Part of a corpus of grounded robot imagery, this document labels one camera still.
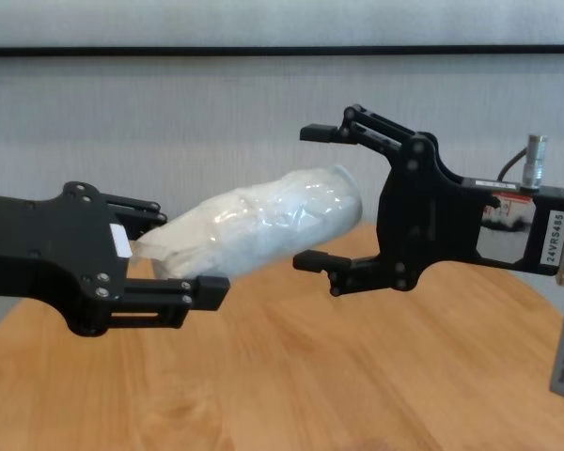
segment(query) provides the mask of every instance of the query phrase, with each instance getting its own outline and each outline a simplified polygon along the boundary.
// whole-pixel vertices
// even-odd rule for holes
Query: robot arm
[[[309,125],[301,139],[361,144],[391,165],[378,208],[375,257],[305,251],[294,258],[298,270],[326,271],[332,295],[410,290],[442,260],[555,275],[564,285],[564,190],[541,186],[545,137],[530,136],[522,183],[460,177],[441,161],[432,134],[360,105],[345,110],[339,128]]]
[[[190,309],[217,310],[226,278],[127,278],[128,240],[166,221],[154,202],[80,182],[47,201],[0,197],[0,296],[44,301],[83,336],[114,327],[178,328]]]

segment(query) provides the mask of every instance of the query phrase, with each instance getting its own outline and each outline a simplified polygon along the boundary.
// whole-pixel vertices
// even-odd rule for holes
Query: metal connector
[[[541,187],[546,144],[547,136],[536,134],[528,135],[526,163],[523,170],[523,181],[521,184],[521,186],[527,190],[536,191]]]

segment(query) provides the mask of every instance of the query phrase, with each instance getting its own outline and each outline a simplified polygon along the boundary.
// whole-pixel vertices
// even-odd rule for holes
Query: wooden table
[[[373,228],[324,247],[374,254]],[[0,325],[0,450],[564,450],[560,321],[507,272],[457,263],[331,298],[284,261],[181,330],[101,338],[24,301]]]

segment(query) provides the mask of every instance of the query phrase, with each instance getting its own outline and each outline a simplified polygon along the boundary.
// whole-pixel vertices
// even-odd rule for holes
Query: clear plastic wrap
[[[134,254],[152,258],[159,278],[233,279],[343,235],[361,215],[345,168],[299,170],[206,200],[140,238]]]

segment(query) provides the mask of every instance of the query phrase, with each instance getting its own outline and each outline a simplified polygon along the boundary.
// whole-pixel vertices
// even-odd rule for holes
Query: bolt
[[[407,162],[407,170],[408,171],[416,171],[417,170],[417,161],[416,160],[410,160]]]
[[[415,154],[420,154],[424,151],[424,145],[418,141],[417,143],[414,144],[414,153]]]
[[[96,295],[100,298],[108,298],[109,297],[109,290],[103,287],[96,288]]]

